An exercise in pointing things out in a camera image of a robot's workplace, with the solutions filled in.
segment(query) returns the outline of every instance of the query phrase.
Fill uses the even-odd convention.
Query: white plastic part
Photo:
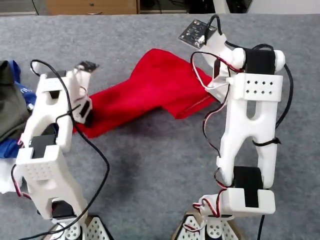
[[[194,216],[187,216],[185,221],[182,223],[187,224],[193,228],[200,229],[200,225],[198,224],[196,218]],[[190,232],[183,227],[181,227],[181,231],[177,235],[177,240],[202,240],[205,239],[205,229],[201,229],[197,232]]]
[[[99,217],[94,217],[86,229],[87,240],[110,240]]]
[[[56,228],[54,229],[55,231],[58,231],[66,226],[65,223],[60,223],[60,224],[61,226],[60,225],[56,226]],[[65,239],[66,239],[65,232],[58,232],[58,233],[52,234],[49,240],[65,240]]]
[[[72,220],[70,219],[66,222],[59,222],[59,224],[56,225],[56,228],[54,230],[58,231],[70,224],[71,222]],[[82,231],[86,231],[87,227],[84,223],[80,225],[78,222],[76,222],[74,225],[72,225],[72,227],[69,227],[67,230],[51,235],[49,240],[87,240],[86,234],[82,234],[81,236],[80,226],[82,227]]]
[[[275,54],[275,72],[279,72],[286,63],[285,54],[280,50],[274,50]]]
[[[193,228],[200,229],[196,218],[194,216],[188,216],[182,223],[192,226]],[[197,232],[190,232],[181,227],[180,232],[177,234],[177,240],[206,240],[206,233],[212,239],[220,240],[238,240],[237,235],[230,227],[226,220],[220,218],[209,217],[206,220],[206,226]]]
[[[221,157],[217,157],[216,164],[221,168],[225,184],[230,186],[233,181],[235,157],[245,139],[253,137],[255,142],[264,143],[275,137],[283,77],[238,73],[227,81],[230,83],[230,93],[225,132],[220,144]],[[248,100],[256,101],[255,114],[250,119],[247,117]],[[263,187],[268,189],[274,181],[277,145],[257,146],[256,150]]]
[[[242,68],[246,60],[245,51],[242,48],[235,48],[234,50],[229,49],[225,45],[226,40],[227,38],[224,34],[219,35],[218,31],[216,31],[208,39],[207,45],[204,45],[200,51],[218,55],[233,67],[238,69]],[[214,65],[217,59],[208,54],[203,54],[203,57],[213,69],[212,81],[208,84],[208,87],[215,88],[206,88],[205,90],[214,96],[219,102],[222,102],[227,94],[228,86],[218,86],[226,83],[226,77],[229,77],[229,74],[233,76],[235,73],[233,71],[228,71],[228,66],[223,62],[220,64],[219,72],[215,72]]]
[[[273,214],[276,211],[274,193],[271,190],[259,189],[257,195],[259,207],[246,207],[245,190],[243,188],[229,187],[221,193],[221,211],[234,217]]]
[[[232,85],[233,97],[250,101],[280,102],[283,76],[238,73],[226,79]]]
[[[59,145],[46,146],[43,158],[32,158],[33,147],[21,148],[16,158],[17,168],[23,171],[29,195],[44,219],[52,218],[55,199],[64,200],[79,216],[87,206],[81,186],[68,170]],[[83,222],[87,213],[79,220]]]
[[[76,222],[65,231],[66,240],[77,240],[81,234],[80,225]]]
[[[206,233],[212,239],[220,238],[224,234],[222,230],[222,221],[219,220],[218,218],[210,217],[207,220]]]
[[[0,193],[16,192],[11,179],[11,169],[16,163],[15,158],[0,158]],[[22,171],[15,169],[14,178],[19,186],[22,185]]]
[[[39,62],[33,61],[32,63],[32,68],[36,73],[40,73],[40,68],[41,68],[41,64]]]
[[[68,71],[65,77],[62,77],[71,101],[71,107],[75,108],[73,116],[79,123],[84,123],[89,111],[92,109],[91,99],[87,96],[87,89],[90,79],[90,73],[75,69]],[[57,99],[52,99],[50,91],[60,91]],[[80,115],[86,101],[89,101],[89,108],[84,116]],[[69,111],[67,95],[58,78],[47,78],[46,74],[40,76],[36,90],[36,101],[32,115],[28,119],[24,133],[21,135],[21,141],[24,146],[29,146],[33,136],[39,136],[46,127],[56,122],[58,116],[64,115]],[[69,116],[60,117],[57,120],[59,126],[56,144],[63,152],[70,149],[72,138],[72,121]]]

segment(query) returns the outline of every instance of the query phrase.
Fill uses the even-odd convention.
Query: floor
[[[47,15],[45,0],[34,0],[40,15]],[[36,15],[32,0],[0,0],[0,16]]]

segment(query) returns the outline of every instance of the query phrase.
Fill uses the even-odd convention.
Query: blue cloth
[[[29,88],[22,85],[20,82],[20,67],[15,61],[9,61],[10,67],[12,69],[14,82],[20,88],[20,92],[22,93],[26,105],[33,104],[36,102],[36,94],[32,92]],[[18,139],[8,138],[2,142],[0,142],[0,158],[16,158],[19,151],[19,145],[17,144]]]

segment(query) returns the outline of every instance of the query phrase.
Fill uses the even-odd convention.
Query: circuit board
[[[205,35],[207,24],[200,20],[193,20],[192,23],[183,31],[179,39],[194,48],[200,49],[204,43],[199,42],[199,38]],[[210,26],[208,38],[210,38],[217,30],[214,26]]]

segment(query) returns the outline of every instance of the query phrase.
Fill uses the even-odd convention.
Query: black cable
[[[231,42],[229,42],[229,41],[225,41],[225,44],[227,44],[227,45],[229,45],[230,47],[233,47],[233,48],[235,48],[235,49],[237,49],[237,48],[246,49],[246,48],[244,48],[244,47],[242,47],[242,46],[238,46],[238,45],[233,44],[233,43],[231,43]]]
[[[52,240],[58,240],[58,239],[60,239],[62,236],[63,236],[63,234],[65,233],[65,230],[63,230],[63,232],[62,232],[62,234],[60,235],[60,236],[58,236],[57,238],[55,238],[55,239],[52,239]]]
[[[178,7],[184,7],[186,5],[183,1],[169,0],[169,2]]]
[[[230,84],[228,85],[228,89],[227,89],[227,91],[226,91],[226,94],[225,94],[225,97],[224,97],[224,99],[223,99],[223,102],[222,102],[215,110],[209,111],[209,112],[205,115],[205,117],[203,118],[203,121],[202,121],[202,133],[203,133],[205,139],[207,140],[207,142],[209,143],[209,145],[210,145],[213,149],[215,149],[215,150],[217,151],[219,158],[221,158],[219,148],[217,148],[214,144],[211,143],[211,141],[209,140],[209,138],[208,138],[208,136],[207,136],[207,134],[206,134],[206,122],[207,122],[208,117],[209,117],[211,114],[214,114],[214,113],[220,111],[221,108],[223,108],[223,107],[225,106],[225,103],[226,103],[226,101],[227,101],[227,99],[228,99],[229,91],[230,91]]]
[[[254,46],[252,49],[256,49],[256,50],[259,50],[259,49],[270,49],[271,51],[274,51],[274,47],[269,45],[269,44],[266,44],[266,43],[261,43],[261,44],[258,44],[257,46]]]
[[[294,78],[292,77],[291,71],[290,71],[287,64],[284,64],[284,69],[289,77],[289,96],[288,96],[288,101],[286,102],[286,106],[283,110],[283,113],[281,114],[281,116],[279,117],[279,119],[275,123],[275,129],[277,129],[279,127],[279,125],[282,123],[282,121],[287,116],[289,109],[291,107],[292,98],[294,96]]]
[[[161,3],[160,0],[155,0],[156,4],[158,4],[159,10],[160,10],[160,14],[162,14],[162,9],[161,9]]]
[[[34,66],[32,65],[32,61],[30,62],[30,69],[31,69],[31,71],[32,71],[35,75],[37,75],[38,77],[40,77],[40,74],[37,73],[37,72],[34,70]]]
[[[205,27],[205,31],[204,31],[204,44],[205,45],[207,44],[207,41],[208,41],[208,34],[209,34],[210,26],[215,19],[216,19],[216,23],[217,23],[218,33],[220,35],[222,35],[220,18],[217,14],[214,14],[214,15],[212,15],[212,17],[210,18],[210,20],[208,21],[208,23],[206,24],[206,27]]]
[[[65,117],[65,116],[68,116],[70,115],[74,110],[76,110],[77,108],[79,108],[81,106],[81,104],[79,104],[78,106],[74,107],[71,111],[68,111],[66,112],[65,114],[62,114],[60,116],[57,116],[56,119],[55,119],[55,124],[58,124],[57,121],[59,118],[62,118],[62,117]]]
[[[42,60],[38,60],[38,59],[34,59],[31,61],[30,64],[32,64],[33,62],[36,62],[36,63],[41,63],[45,66],[47,66],[54,74],[55,76],[59,79],[60,83],[62,84],[63,86],[63,89],[65,91],[65,94],[66,94],[66,99],[67,99],[67,103],[68,103],[68,109],[69,109],[69,112],[71,112],[72,110],[72,105],[71,105],[71,100],[70,100],[70,95],[69,95],[69,91],[65,85],[65,83],[63,82],[62,78],[60,77],[60,75],[58,74],[58,72],[47,62],[45,61],[42,61]],[[24,238],[20,238],[19,240],[30,240],[30,239],[35,239],[35,238],[38,238],[38,237],[42,237],[42,236],[46,236],[46,235],[52,235],[52,234],[57,234],[57,233],[60,233],[62,231],[65,231],[66,229],[70,228],[73,224],[75,224],[77,221],[79,221],[80,218],[82,218],[82,216],[88,211],[88,209],[91,207],[91,205],[94,203],[94,201],[96,200],[97,196],[99,195],[99,193],[101,192],[101,189],[103,188],[107,178],[108,178],[108,175],[109,175],[109,172],[110,172],[110,164],[108,162],[108,159],[105,157],[105,155],[100,151],[100,149],[94,145],[85,135],[84,133],[81,131],[81,129],[77,126],[77,123],[76,123],[76,120],[73,116],[72,113],[69,114],[70,118],[71,118],[71,121],[72,121],[72,124],[74,126],[74,128],[77,130],[77,132],[79,133],[79,135],[82,137],[82,139],[87,143],[89,144],[99,155],[100,157],[103,159],[103,161],[105,162],[106,164],[106,171],[105,171],[105,174],[104,174],[104,177],[101,181],[101,184],[99,185],[98,189],[96,190],[95,194],[93,195],[92,199],[90,200],[90,202],[88,203],[88,205],[85,207],[85,209],[83,210],[83,212],[73,221],[71,222],[70,224],[68,224],[67,226],[63,227],[62,229],[59,229],[59,230],[54,230],[54,231],[47,231],[47,232],[42,232],[42,233],[39,233],[39,234],[36,234],[36,235],[33,235],[33,236],[29,236],[29,237],[24,237]]]
[[[262,227],[264,225],[265,216],[266,215],[262,215],[261,216],[261,220],[260,220],[260,224],[259,224],[259,230],[258,230],[258,237],[256,238],[256,240],[260,240],[260,238],[261,238],[261,232],[262,232]]]
[[[31,0],[31,1],[32,1],[32,4],[33,4],[33,7],[34,7],[36,14],[39,16],[39,12],[38,12],[37,7],[35,5],[35,1],[34,0]]]

